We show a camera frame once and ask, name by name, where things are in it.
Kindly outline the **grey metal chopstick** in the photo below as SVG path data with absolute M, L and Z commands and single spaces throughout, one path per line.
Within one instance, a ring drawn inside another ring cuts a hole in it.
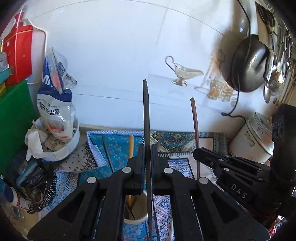
M 144 104 L 144 155 L 145 175 L 147 185 L 147 216 L 149 223 L 149 240 L 152 240 L 152 177 L 151 177 L 151 141 L 149 123 L 149 91 L 147 80 L 143 80 L 143 104 Z

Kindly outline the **white ceramic utensil cup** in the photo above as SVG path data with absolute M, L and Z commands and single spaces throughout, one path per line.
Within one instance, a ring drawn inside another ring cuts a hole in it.
M 125 197 L 124 223 L 135 225 L 147 221 L 147 192 L 141 195 Z

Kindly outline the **patterned blue patchwork table mat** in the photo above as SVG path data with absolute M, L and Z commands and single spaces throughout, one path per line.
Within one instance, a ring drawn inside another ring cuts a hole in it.
M 200 146 L 218 154 L 228 154 L 226 135 L 200 133 Z M 103 179 L 126 166 L 130 151 L 130 136 L 133 136 L 133 156 L 144 142 L 142 131 L 89 131 L 87 142 L 74 151 L 55 169 L 56 195 L 47 207 L 39 212 L 39 220 L 45 217 L 62 200 L 89 177 Z M 190 154 L 195 149 L 194 133 L 151 132 L 151 143 L 158 144 L 158 153 L 169 153 L 169 165 L 184 176 L 196 178 L 196 163 Z M 159 240 L 175 240 L 171 217 L 170 198 L 154 196 Z M 148 240 L 148 221 L 123 225 L 123 240 Z

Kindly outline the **red tin box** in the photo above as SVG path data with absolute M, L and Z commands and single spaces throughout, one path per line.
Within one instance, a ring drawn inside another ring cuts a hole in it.
M 10 33 L 4 37 L 3 51 L 7 55 L 9 77 L 6 85 L 15 85 L 32 74 L 32 25 L 23 24 L 24 12 L 15 14 Z

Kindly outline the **white rice cooker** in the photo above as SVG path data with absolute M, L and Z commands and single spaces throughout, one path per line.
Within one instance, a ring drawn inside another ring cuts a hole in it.
M 229 144 L 229 153 L 264 164 L 273 155 L 272 125 L 260 113 L 248 119 Z

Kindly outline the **white round bowl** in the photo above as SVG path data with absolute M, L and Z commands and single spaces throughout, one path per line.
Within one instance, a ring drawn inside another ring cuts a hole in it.
M 73 137 L 69 140 L 60 140 L 54 137 L 51 133 L 48 134 L 46 141 L 41 144 L 41 150 L 32 151 L 32 156 L 35 159 L 43 159 L 46 162 L 56 162 L 65 159 L 77 147 L 80 132 L 78 118 L 74 118 Z

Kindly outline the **green box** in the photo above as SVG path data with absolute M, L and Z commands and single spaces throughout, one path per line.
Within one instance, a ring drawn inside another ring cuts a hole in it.
M 9 85 L 1 95 L 1 174 L 4 175 L 13 157 L 25 149 L 25 135 L 36 120 L 27 82 Z

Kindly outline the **light wooden chopstick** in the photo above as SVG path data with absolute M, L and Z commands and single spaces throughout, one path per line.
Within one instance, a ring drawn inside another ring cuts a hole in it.
M 134 136 L 130 135 L 130 137 L 129 137 L 129 155 L 128 155 L 129 159 L 133 157 L 133 149 L 134 149 Z M 128 195 L 126 201 L 127 201 L 127 204 L 129 206 L 131 206 L 131 204 L 132 204 L 132 196 Z

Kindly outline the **white blue plastic bag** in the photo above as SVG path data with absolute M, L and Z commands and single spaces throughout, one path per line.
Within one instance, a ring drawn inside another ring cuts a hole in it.
M 37 108 L 43 125 L 60 140 L 73 137 L 76 114 L 72 89 L 77 81 L 67 73 L 67 59 L 55 48 L 47 51 L 42 82 L 37 92 Z

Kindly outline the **black hanging wok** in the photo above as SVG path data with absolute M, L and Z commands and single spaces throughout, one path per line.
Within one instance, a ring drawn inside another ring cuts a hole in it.
M 257 35 L 245 38 L 237 47 L 231 63 L 230 76 L 226 80 L 234 90 L 252 92 L 264 82 L 269 50 Z

